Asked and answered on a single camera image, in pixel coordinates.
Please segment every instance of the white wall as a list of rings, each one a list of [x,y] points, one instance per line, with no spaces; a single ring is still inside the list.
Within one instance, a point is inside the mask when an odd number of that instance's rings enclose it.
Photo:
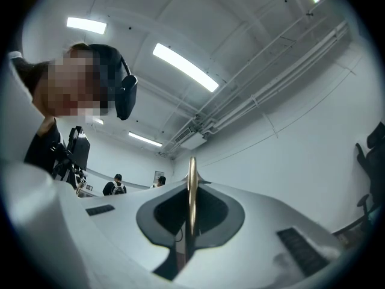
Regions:
[[[256,111],[175,160],[182,179],[190,156],[208,181],[278,198],[334,232],[357,220],[369,179],[355,143],[384,117],[375,62],[341,42],[278,99],[263,106],[278,131]]]
[[[107,177],[114,177],[115,174],[120,173],[123,181],[148,187],[153,184],[155,171],[164,172],[166,177],[171,177],[173,170],[170,160],[114,140],[105,134],[95,133],[85,123],[79,123],[81,119],[81,117],[58,118],[57,125],[66,143],[72,128],[77,125],[83,127],[91,144],[87,163],[88,169]],[[103,179],[95,177],[98,184],[104,183],[101,180]]]

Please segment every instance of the black slot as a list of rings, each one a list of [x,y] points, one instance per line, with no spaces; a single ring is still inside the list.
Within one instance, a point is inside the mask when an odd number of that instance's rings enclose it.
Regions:
[[[173,197],[155,207],[154,216],[168,232],[176,235],[186,220],[187,189],[183,189]]]
[[[101,205],[99,207],[89,208],[89,209],[85,209],[85,210],[89,216],[94,216],[94,215],[106,213],[108,211],[112,211],[114,209],[115,208],[112,205]]]
[[[328,261],[296,229],[285,229],[277,232],[277,235],[306,277],[328,265]]]
[[[197,192],[197,235],[202,235],[218,226],[229,213],[229,207],[223,200],[210,194],[208,191],[198,188]]]

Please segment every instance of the gold pole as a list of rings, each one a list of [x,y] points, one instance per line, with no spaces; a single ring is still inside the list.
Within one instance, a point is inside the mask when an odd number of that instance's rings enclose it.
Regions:
[[[197,162],[195,157],[190,158],[188,177],[187,177],[187,219],[186,219],[186,260],[188,261],[194,253],[194,241],[196,234],[197,219],[197,190],[198,174]]]

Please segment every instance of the backpack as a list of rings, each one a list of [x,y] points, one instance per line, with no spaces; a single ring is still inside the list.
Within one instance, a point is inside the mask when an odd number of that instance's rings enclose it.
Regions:
[[[120,184],[120,186],[117,185],[117,183],[114,181],[114,190],[112,191],[111,195],[119,195],[119,194],[124,194],[125,193],[125,190],[124,190],[124,185],[123,184]]]

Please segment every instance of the black chair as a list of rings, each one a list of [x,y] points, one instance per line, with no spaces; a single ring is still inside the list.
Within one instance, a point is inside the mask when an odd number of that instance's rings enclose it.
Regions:
[[[366,144],[371,149],[365,156],[361,146],[356,143],[359,151],[357,161],[362,166],[363,170],[369,176],[371,181],[370,194],[373,198],[373,206],[368,211],[366,200],[369,194],[363,196],[357,206],[363,207],[364,221],[361,224],[363,231],[368,231],[371,228],[369,213],[378,208],[384,200],[385,191],[385,125],[380,122],[374,131],[367,137]]]

